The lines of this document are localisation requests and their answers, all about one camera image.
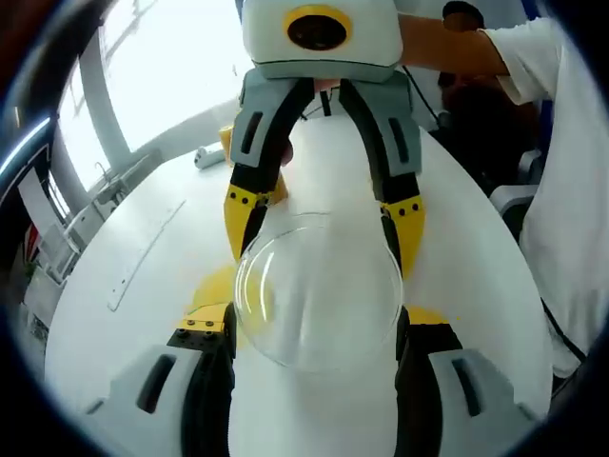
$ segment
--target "white shirt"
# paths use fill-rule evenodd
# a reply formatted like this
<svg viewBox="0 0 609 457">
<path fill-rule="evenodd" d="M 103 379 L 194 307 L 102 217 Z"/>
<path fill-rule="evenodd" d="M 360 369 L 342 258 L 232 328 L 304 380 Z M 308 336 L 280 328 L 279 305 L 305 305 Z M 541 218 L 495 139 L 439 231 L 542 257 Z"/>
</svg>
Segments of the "white shirt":
<svg viewBox="0 0 609 457">
<path fill-rule="evenodd" d="M 609 309 L 609 119 L 596 82 L 557 22 L 486 30 L 510 72 L 499 80 L 517 104 L 554 100 L 554 128 L 521 249 L 541 298 L 587 353 Z M 554 371 L 577 359 L 554 334 Z"/>
</svg>

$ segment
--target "clear plastic dome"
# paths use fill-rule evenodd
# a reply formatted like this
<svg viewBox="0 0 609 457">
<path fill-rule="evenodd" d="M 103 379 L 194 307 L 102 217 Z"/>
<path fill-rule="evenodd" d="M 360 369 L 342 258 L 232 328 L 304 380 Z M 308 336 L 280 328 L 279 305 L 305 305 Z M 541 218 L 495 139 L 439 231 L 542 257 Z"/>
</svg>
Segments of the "clear plastic dome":
<svg viewBox="0 0 609 457">
<path fill-rule="evenodd" d="M 256 349 L 285 367 L 354 366 L 394 330 L 403 281 L 381 225 L 370 230 L 339 219 L 289 216 L 264 226 L 242 257 L 239 322 Z"/>
</svg>

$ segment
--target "white round table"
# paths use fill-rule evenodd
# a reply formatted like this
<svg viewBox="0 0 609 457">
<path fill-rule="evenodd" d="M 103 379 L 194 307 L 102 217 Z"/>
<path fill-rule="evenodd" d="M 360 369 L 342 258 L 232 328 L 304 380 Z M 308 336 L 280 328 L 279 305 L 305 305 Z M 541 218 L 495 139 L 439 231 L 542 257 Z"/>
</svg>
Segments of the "white round table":
<svg viewBox="0 0 609 457">
<path fill-rule="evenodd" d="M 290 211 L 372 201 L 363 143 L 350 119 L 299 122 L 290 138 L 295 157 L 283 171 Z M 424 131 L 422 151 L 427 217 L 407 303 L 444 314 L 465 348 L 478 349 L 507 376 L 515 401 L 543 415 L 551 348 L 531 273 L 485 195 Z M 46 382 L 67 410 L 108 395 L 120 370 L 168 340 L 201 279 L 232 261 L 223 214 L 229 176 L 224 164 L 196 169 L 192 154 L 166 162 L 91 241 L 69 277 L 47 345 Z M 117 303 L 112 312 L 108 304 Z"/>
</svg>

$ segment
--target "yellow camera ring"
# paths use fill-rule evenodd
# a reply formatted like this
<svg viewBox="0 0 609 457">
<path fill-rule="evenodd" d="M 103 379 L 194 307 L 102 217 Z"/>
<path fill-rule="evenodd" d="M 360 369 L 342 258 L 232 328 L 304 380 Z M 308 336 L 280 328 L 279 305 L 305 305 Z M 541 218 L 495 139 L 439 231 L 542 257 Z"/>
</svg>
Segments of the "yellow camera ring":
<svg viewBox="0 0 609 457">
<path fill-rule="evenodd" d="M 304 5 L 284 18 L 287 38 L 305 50 L 334 50 L 351 39 L 351 19 L 328 5 Z"/>
</svg>

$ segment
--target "person's arm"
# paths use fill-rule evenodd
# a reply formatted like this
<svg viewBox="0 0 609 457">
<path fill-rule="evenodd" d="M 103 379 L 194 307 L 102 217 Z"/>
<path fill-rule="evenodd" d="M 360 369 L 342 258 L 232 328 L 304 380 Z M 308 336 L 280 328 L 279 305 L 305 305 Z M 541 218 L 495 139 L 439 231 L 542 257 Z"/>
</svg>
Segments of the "person's arm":
<svg viewBox="0 0 609 457">
<path fill-rule="evenodd" d="M 508 75 L 483 31 L 451 31 L 441 20 L 400 15 L 401 63 L 457 74 Z"/>
</svg>

